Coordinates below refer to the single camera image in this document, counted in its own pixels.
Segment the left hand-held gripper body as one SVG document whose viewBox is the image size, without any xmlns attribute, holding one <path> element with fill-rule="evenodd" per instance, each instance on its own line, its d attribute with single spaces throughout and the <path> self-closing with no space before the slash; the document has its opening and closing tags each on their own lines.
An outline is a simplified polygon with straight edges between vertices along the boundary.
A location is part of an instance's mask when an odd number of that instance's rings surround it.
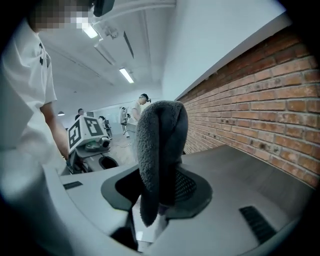
<svg viewBox="0 0 320 256">
<path fill-rule="evenodd" d="M 67 168 L 72 175 L 99 170 L 95 164 L 110 151 L 110 138 L 98 119 L 81 115 L 67 129 Z"/>
</svg>

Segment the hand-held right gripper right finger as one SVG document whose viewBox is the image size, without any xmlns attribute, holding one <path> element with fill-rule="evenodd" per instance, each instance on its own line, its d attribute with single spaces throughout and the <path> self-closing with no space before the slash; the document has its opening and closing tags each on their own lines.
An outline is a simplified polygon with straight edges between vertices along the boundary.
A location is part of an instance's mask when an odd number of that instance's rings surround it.
<svg viewBox="0 0 320 256">
<path fill-rule="evenodd" d="M 160 165 L 158 213 L 166 220 L 190 219 L 212 200 L 209 182 L 180 163 Z"/>
</svg>

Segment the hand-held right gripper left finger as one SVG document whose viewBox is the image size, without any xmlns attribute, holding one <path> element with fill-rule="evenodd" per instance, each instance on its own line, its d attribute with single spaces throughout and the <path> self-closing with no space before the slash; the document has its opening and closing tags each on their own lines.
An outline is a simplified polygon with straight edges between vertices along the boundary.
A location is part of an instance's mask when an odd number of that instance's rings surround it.
<svg viewBox="0 0 320 256">
<path fill-rule="evenodd" d="M 131 167 L 101 185 L 103 198 L 116 210 L 126 213 L 125 222 L 110 237 L 120 244 L 137 251 L 138 242 L 132 208 L 141 195 L 141 177 L 138 167 Z"/>
</svg>

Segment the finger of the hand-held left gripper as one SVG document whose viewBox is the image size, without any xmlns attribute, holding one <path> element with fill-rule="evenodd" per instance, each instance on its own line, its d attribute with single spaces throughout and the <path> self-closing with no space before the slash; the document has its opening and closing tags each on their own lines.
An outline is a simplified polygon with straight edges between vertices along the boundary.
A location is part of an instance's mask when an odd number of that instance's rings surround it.
<svg viewBox="0 0 320 256">
<path fill-rule="evenodd" d="M 112 169 L 119 166 L 118 162 L 110 156 L 102 155 L 98 160 L 102 169 Z"/>
</svg>

